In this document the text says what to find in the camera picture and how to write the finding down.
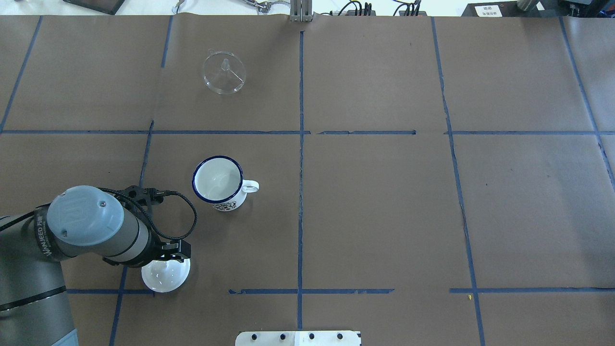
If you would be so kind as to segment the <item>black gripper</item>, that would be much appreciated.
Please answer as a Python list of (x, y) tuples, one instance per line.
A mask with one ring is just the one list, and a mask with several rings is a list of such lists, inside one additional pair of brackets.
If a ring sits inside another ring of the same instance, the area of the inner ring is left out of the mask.
[(160, 248), (163, 252), (161, 261), (185, 262), (190, 259), (190, 256), (186, 255), (191, 255), (192, 252), (191, 244), (184, 239), (174, 239), (162, 245), (156, 234), (151, 235), (150, 230), (140, 226), (134, 241), (124, 252), (110, 258), (103, 258), (103, 261), (112, 266), (140, 268), (152, 262)]

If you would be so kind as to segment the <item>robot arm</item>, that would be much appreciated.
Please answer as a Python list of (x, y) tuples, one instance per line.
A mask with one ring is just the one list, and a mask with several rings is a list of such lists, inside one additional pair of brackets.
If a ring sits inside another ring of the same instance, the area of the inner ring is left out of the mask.
[(139, 269), (186, 264), (186, 236), (164, 234), (151, 207), (182, 193), (136, 185), (79, 185), (48, 204), (1, 219), (1, 344), (76, 346), (77, 328), (62, 261), (94, 253), (109, 265)]

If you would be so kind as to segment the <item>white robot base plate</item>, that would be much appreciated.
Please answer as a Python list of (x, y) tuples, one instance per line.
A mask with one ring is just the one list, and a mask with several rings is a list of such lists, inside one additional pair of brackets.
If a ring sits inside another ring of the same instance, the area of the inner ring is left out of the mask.
[(362, 346), (358, 331), (252, 331), (241, 332), (235, 346)]

